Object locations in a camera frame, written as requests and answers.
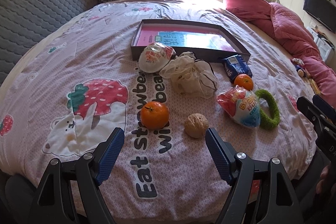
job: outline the blue snack package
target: blue snack package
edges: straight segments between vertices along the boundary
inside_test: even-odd
[[[252,72],[249,66],[240,55],[233,55],[221,60],[223,63],[227,76],[233,82],[238,75],[247,74],[252,78]]]

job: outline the mandarin orange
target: mandarin orange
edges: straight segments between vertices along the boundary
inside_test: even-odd
[[[246,74],[238,75],[235,78],[234,85],[241,86],[241,87],[243,87],[246,90],[252,90],[253,89],[252,78],[249,77]]]
[[[159,130],[169,121],[168,108],[160,102],[149,102],[142,107],[140,120],[149,130]]]

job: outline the green knitted ring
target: green knitted ring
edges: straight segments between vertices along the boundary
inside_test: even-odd
[[[280,122],[280,113],[274,97],[267,90],[257,90],[255,94],[259,99],[266,100],[271,114],[271,117],[268,117],[260,108],[260,127],[267,130],[276,128]]]

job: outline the pink comforter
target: pink comforter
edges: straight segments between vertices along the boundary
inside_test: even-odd
[[[239,19],[267,33],[293,57],[302,59],[322,97],[336,108],[336,74],[322,61],[312,35],[296,13],[266,0],[224,0],[224,5]]]

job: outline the walnut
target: walnut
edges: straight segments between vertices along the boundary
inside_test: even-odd
[[[189,115],[185,120],[184,130],[193,138],[202,138],[205,136],[205,131],[209,128],[209,122],[207,118],[199,113]]]

